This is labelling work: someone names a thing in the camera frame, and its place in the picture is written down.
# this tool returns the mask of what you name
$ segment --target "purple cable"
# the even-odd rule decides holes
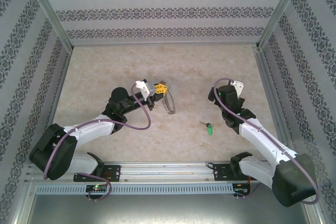
[[[95,176],[95,175],[87,174],[87,173],[78,173],[78,174],[82,175],[82,176],[86,176],[86,177],[100,179],[102,181],[105,181],[109,185],[109,191],[106,194],[104,194],[103,196],[101,196],[100,198],[98,198],[98,199],[92,199],[92,198],[90,198],[90,195],[91,195],[91,193],[93,191],[89,191],[89,194],[88,194],[89,201],[91,201],[91,200],[94,200],[95,202],[100,201],[102,199],[105,199],[112,192],[112,185],[111,185],[111,183],[107,179],[101,178],[101,177],[98,177],[98,176]]]
[[[91,124],[91,123],[103,123],[103,122],[109,122],[109,123],[115,123],[115,124],[120,124],[120,125],[123,125],[123,126],[126,126],[128,128],[131,128],[131,129],[134,129],[134,130],[138,130],[138,131],[144,131],[144,130],[147,130],[150,126],[151,126],[151,118],[146,110],[146,108],[144,107],[144,105],[142,105],[142,103],[139,101],[139,99],[135,96],[134,94],[134,87],[136,86],[136,84],[133,84],[133,86],[131,87],[131,93],[132,93],[132,96],[134,97],[134,99],[136,100],[136,102],[140,105],[140,107],[143,109],[143,111],[145,112],[146,116],[147,116],[147,119],[148,119],[148,125],[145,127],[145,128],[139,128],[139,127],[134,127],[132,125],[128,125],[128,124],[125,124],[125,123],[121,123],[121,122],[118,122],[118,121],[115,121],[115,120],[111,120],[111,119],[103,119],[103,120],[92,120],[92,121],[89,121],[89,122],[86,122],[86,123],[82,123],[80,125],[77,126],[77,128],[74,128],[74,129],[71,129],[69,132],[67,132],[60,140],[59,142],[56,144],[54,150],[52,151],[52,154],[48,160],[48,163],[46,165],[46,168],[44,169],[44,172],[43,172],[43,179],[47,179],[48,178],[48,171],[50,169],[50,166],[51,166],[51,163],[57,153],[57,150],[59,149],[59,147],[61,146],[62,142],[64,141],[64,139],[70,135],[72,132],[88,125],[88,124]]]
[[[235,112],[231,111],[227,106],[224,105],[224,103],[220,100],[219,96],[218,96],[218,93],[216,91],[216,88],[217,88],[217,85],[219,84],[219,82],[221,81],[230,81],[230,82],[234,82],[233,79],[231,78],[220,78],[219,80],[217,80],[215,82],[215,85],[214,85],[214,93],[215,93],[215,97],[217,99],[217,101],[220,103],[220,105],[227,111],[229,112],[231,115],[237,117],[238,119],[242,120],[243,122],[249,124],[250,126],[252,126],[253,128],[257,129],[258,131],[262,132],[262,134],[267,137],[276,147],[279,148],[279,150],[281,150],[302,172],[303,174],[307,177],[307,179],[309,180],[309,182],[312,184],[314,190],[315,190],[315,194],[316,194],[316,198],[315,200],[313,201],[302,201],[302,203],[306,204],[306,205],[314,205],[316,204],[317,202],[319,202],[320,200],[320,192],[317,188],[317,185],[315,184],[314,180],[312,179],[312,177],[307,173],[307,171],[291,156],[289,155],[289,153],[287,153],[285,151],[284,148],[282,148],[281,145],[279,145],[276,141],[274,141],[274,139],[269,135],[267,134],[264,130],[262,130],[262,128],[258,127],[257,125],[247,121],[245,118],[237,115]]]

